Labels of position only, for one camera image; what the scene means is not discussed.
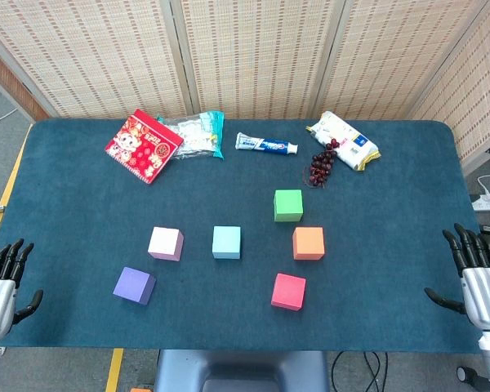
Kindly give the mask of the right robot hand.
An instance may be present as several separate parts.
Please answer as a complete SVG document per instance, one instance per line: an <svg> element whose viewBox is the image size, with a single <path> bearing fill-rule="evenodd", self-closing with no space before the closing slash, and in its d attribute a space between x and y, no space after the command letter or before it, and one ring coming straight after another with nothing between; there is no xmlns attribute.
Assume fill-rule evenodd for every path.
<svg viewBox="0 0 490 392"><path fill-rule="evenodd" d="M465 315L484 332L490 332L490 241L456 223L455 233L443 231L457 269L462 301L440 296L426 287L425 294L438 306Z"/></svg>

